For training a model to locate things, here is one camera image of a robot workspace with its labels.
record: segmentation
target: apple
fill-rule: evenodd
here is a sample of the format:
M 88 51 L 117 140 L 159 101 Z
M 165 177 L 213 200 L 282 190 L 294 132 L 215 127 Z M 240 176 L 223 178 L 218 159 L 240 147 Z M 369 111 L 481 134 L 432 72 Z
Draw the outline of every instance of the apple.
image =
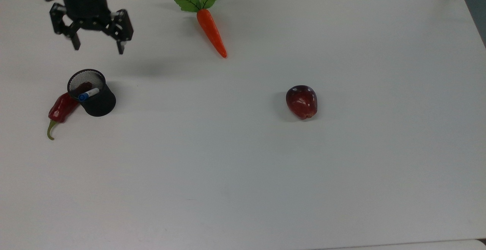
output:
M 290 88 L 285 96 L 287 106 L 302 120 L 311 118 L 317 113 L 317 96 L 311 87 L 297 85 Z

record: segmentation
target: orange carrot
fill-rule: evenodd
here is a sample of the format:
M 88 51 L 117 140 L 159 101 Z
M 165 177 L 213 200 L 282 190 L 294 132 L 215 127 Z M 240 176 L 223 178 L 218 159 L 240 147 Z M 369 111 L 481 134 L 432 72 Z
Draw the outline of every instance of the orange carrot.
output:
M 221 56 L 226 58 L 228 54 L 222 44 L 221 36 L 214 23 L 208 8 L 211 7 L 216 0 L 174 0 L 183 11 L 193 11 L 197 13 L 197 21 L 201 28 L 203 28 L 206 36 L 210 39 L 211 44 L 215 47 Z
M 226 58 L 228 54 L 226 53 L 226 49 L 222 44 L 221 36 L 219 35 L 219 31 L 214 23 L 210 11 L 208 11 L 208 9 L 200 9 L 196 16 L 199 25 L 201 25 L 201 28 L 203 28 L 205 34 L 210 39 L 211 44 L 213 44 L 221 56 Z

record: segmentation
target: marker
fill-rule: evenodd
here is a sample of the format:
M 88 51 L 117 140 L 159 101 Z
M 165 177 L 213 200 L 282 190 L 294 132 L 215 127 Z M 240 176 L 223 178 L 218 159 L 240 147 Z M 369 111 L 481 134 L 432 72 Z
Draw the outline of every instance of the marker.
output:
M 79 101 L 82 102 L 82 101 L 88 99 L 89 97 L 91 97 L 91 96 L 93 96 L 95 94 L 98 94 L 98 93 L 99 93 L 99 88 L 96 87 L 96 88 L 94 88 L 92 90 L 88 90 L 87 92 L 80 94 L 78 96 L 78 99 L 79 99 Z

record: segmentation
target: white table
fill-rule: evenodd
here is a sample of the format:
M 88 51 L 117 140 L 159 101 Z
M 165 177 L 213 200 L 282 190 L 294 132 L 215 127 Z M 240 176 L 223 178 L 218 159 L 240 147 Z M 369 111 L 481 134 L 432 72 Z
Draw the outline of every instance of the white table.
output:
M 0 249 L 303 250 L 486 237 L 486 51 L 464 0 L 172 0 L 80 51 L 0 0 Z M 71 75 L 117 97 L 45 136 Z M 286 108 L 318 95 L 307 122 Z

